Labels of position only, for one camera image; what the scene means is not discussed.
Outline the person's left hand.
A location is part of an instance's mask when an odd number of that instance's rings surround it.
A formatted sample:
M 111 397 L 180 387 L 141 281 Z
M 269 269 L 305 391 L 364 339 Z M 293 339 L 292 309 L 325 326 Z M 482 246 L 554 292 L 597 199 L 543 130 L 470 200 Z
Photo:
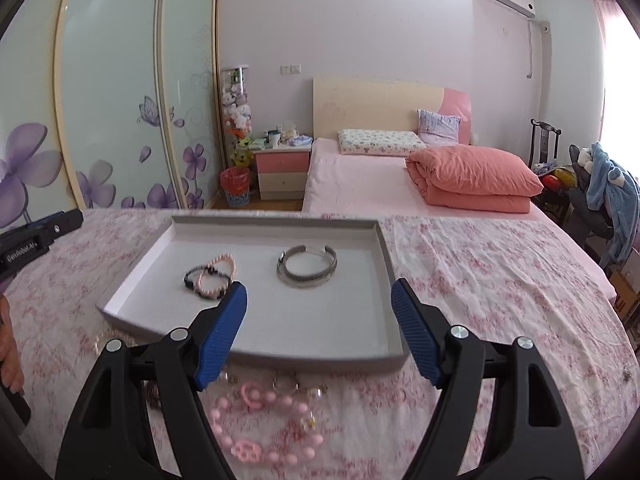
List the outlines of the person's left hand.
M 0 362 L 2 386 L 12 393 L 22 392 L 25 377 L 13 333 L 10 305 L 5 296 L 1 296 Z

